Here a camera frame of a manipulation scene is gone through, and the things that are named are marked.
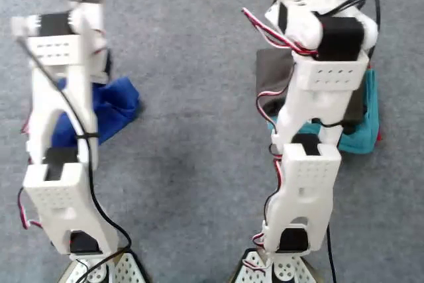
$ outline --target blue cloth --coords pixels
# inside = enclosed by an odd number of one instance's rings
[[[365,92],[364,100],[367,106],[367,112],[364,121],[356,127],[355,133],[351,135],[342,134],[339,149],[353,154],[368,154],[374,150],[377,141],[379,120],[378,120],[378,95],[377,78],[373,69],[365,73]],[[300,133],[318,134],[320,124],[307,123],[302,126]]]
[[[65,84],[64,80],[60,82],[61,87]],[[97,115],[99,144],[135,119],[139,106],[139,94],[128,78],[119,78],[106,85],[93,84],[93,108]],[[68,116],[63,113],[56,123],[52,146],[76,146],[75,135]]]

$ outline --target teal cloth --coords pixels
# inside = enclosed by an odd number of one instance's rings
[[[339,149],[353,154],[368,154],[374,150],[377,141],[378,129],[380,127],[378,120],[378,94],[377,77],[373,69],[365,73],[364,100],[367,106],[367,112],[364,121],[356,127],[355,133],[351,135],[342,134]],[[299,133],[318,134],[320,124],[306,123],[299,130]]]

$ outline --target white perforated foot plate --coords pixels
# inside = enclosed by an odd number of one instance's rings
[[[259,254],[254,250],[247,251],[244,258],[255,266],[265,266]],[[277,256],[274,264],[263,271],[253,271],[241,264],[231,280],[231,283],[272,282],[316,283],[304,261],[298,256]]]
[[[75,267],[70,272],[70,275],[67,278],[61,279],[59,282],[65,282],[65,283],[75,283],[78,278],[81,277],[85,272],[87,272],[87,268],[82,265],[81,263],[77,263],[74,261]],[[93,271],[90,276],[92,280],[95,280],[97,278],[97,270]],[[104,281],[100,283],[148,283],[144,276],[142,275],[142,270],[138,267],[136,260],[132,256],[131,253],[125,253],[121,259],[119,260],[118,264],[115,266],[115,273],[114,275],[110,276],[110,280],[104,279]]]
[[[119,260],[113,283],[146,283],[132,254],[125,253]]]

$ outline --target robot foot plate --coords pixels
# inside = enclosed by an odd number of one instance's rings
[[[119,261],[116,263],[115,268],[112,269],[112,273],[109,274],[110,268],[107,269],[107,275],[103,279],[103,276],[100,278],[100,275],[96,273],[96,270],[93,271],[88,277],[87,280],[82,280],[83,283],[150,283],[149,277],[141,265],[140,261],[137,259],[137,256],[131,251],[130,253],[123,254]],[[59,279],[58,283],[75,283],[78,278],[81,277],[87,268],[73,261],[65,273]]]
[[[322,283],[316,271],[300,256],[277,255],[268,268],[252,270],[242,263],[248,261],[256,267],[265,267],[256,249],[247,249],[230,283]]]

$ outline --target gray carpet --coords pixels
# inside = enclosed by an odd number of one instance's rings
[[[254,107],[254,59],[267,46],[240,8],[261,15],[271,2],[105,1],[115,76],[130,77],[145,110],[101,146],[96,191],[154,282],[225,282],[260,230],[275,188],[269,132]],[[22,230],[16,208],[30,72],[9,19],[66,0],[0,4],[0,277],[55,282],[67,258],[42,231]],[[383,141],[371,155],[343,156],[331,221],[339,282],[423,281],[423,13],[423,0],[382,0],[374,67]],[[330,282],[326,249],[308,259]]]

